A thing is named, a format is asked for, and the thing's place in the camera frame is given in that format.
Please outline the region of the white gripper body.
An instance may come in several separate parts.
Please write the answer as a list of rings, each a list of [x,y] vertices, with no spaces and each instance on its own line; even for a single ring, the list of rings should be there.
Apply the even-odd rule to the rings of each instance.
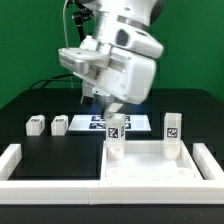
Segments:
[[[141,104],[148,96],[156,72],[153,59],[113,47],[108,54],[80,49],[86,63],[83,80],[123,102]]]

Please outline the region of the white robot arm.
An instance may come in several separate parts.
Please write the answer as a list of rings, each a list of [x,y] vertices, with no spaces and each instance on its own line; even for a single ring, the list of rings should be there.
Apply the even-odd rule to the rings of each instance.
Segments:
[[[95,16],[96,28],[81,47],[106,56],[88,81],[119,100],[140,104],[152,86],[164,47],[147,28],[163,0],[79,0]]]

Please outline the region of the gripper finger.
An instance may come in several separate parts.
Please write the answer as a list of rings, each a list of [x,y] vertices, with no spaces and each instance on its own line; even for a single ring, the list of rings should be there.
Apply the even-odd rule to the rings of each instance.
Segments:
[[[94,102],[94,86],[89,83],[82,85],[81,104],[91,106]]]
[[[122,103],[116,103],[116,102],[111,103],[109,107],[106,109],[104,117],[111,118],[116,112],[118,112],[121,109],[122,106],[123,106]]]

